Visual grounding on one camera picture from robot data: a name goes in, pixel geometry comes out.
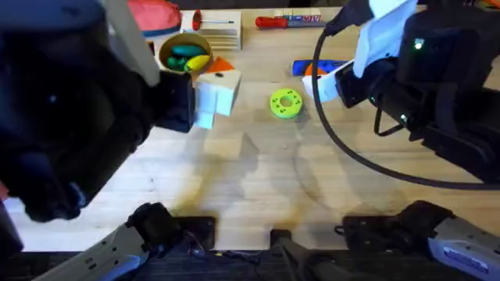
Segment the white plastic part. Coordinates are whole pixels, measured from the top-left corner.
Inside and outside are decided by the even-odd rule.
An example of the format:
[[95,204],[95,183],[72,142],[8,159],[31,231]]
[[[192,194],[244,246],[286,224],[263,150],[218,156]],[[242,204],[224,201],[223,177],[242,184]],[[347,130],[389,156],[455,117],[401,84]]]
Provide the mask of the white plastic part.
[[203,129],[211,130],[213,128],[214,113],[200,112],[195,113],[195,125]]
[[[352,63],[352,60],[350,62],[346,62],[342,66],[338,67],[336,70],[326,75],[322,75],[321,78],[318,79],[318,92],[320,94],[321,102],[331,101],[332,99],[338,96],[337,81],[335,80],[335,74],[338,71],[344,69],[350,63]],[[304,78],[302,78],[302,82],[304,83],[305,92],[309,96],[314,97],[312,76],[310,75],[305,76]]]
[[370,0],[374,14],[359,32],[353,71],[360,78],[370,63],[398,57],[406,20],[415,12],[417,0]]
[[238,96],[239,70],[202,74],[196,80],[195,125],[212,129],[214,114],[229,116]]

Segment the screwdriver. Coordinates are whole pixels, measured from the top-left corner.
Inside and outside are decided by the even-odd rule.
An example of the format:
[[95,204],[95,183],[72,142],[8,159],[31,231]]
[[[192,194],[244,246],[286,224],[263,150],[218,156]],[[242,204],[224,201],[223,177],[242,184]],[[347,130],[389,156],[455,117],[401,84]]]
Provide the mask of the screwdriver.
[[268,16],[258,16],[255,19],[255,25],[258,28],[325,27],[327,22],[288,21],[287,19],[274,19]]
[[232,20],[203,20],[202,11],[196,10],[193,15],[193,30],[199,30],[202,23],[234,23]]

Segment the red screwdriver handle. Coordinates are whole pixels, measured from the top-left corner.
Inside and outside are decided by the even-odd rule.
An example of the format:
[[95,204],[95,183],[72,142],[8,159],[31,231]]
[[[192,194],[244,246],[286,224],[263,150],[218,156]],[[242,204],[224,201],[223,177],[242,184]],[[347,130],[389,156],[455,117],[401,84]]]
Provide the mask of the red screwdriver handle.
[[287,19],[274,19],[268,16],[257,16],[255,25],[258,28],[287,28]]

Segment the yellow bowl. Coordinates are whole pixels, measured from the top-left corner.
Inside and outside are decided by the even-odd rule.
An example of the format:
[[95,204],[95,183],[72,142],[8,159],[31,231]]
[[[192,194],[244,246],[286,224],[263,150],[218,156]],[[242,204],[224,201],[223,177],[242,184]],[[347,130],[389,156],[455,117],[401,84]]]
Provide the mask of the yellow bowl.
[[166,60],[172,55],[172,47],[181,44],[193,44],[205,49],[207,55],[210,56],[209,62],[207,62],[205,66],[203,66],[201,69],[189,72],[191,75],[194,76],[197,76],[200,73],[204,73],[209,68],[210,64],[213,61],[212,47],[210,46],[210,43],[203,36],[198,34],[190,34],[190,33],[177,34],[168,38],[165,42],[163,42],[162,47],[160,47],[158,52],[159,62],[162,64],[162,66],[165,67],[166,71],[179,74],[184,73],[181,71],[171,70],[166,65]]

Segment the black cable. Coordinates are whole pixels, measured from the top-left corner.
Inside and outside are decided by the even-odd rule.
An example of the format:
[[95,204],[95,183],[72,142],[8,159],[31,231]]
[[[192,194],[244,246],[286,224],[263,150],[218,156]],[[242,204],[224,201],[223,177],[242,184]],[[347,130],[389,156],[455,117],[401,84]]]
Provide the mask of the black cable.
[[355,15],[352,10],[345,11],[348,5],[341,9],[341,11],[327,24],[323,33],[318,38],[316,43],[316,48],[314,50],[314,56],[312,57],[312,93],[314,96],[314,104],[320,117],[321,124],[330,136],[331,140],[349,157],[353,158],[357,162],[363,164],[364,166],[382,173],[386,176],[393,177],[398,180],[404,180],[410,183],[416,183],[421,185],[427,185],[431,187],[441,187],[453,190],[500,190],[500,185],[498,184],[488,184],[488,183],[455,183],[443,180],[432,180],[426,179],[419,176],[412,176],[405,173],[400,173],[392,169],[385,168],[381,165],[371,162],[370,160],[362,157],[358,153],[354,152],[350,147],[348,147],[334,132],[328,123],[328,119],[325,116],[323,106],[320,101],[320,94],[318,92],[318,62],[320,60],[321,48],[327,36],[334,36],[335,34],[341,32],[346,27],[350,26],[352,23],[358,25],[359,19],[349,19],[348,16]]

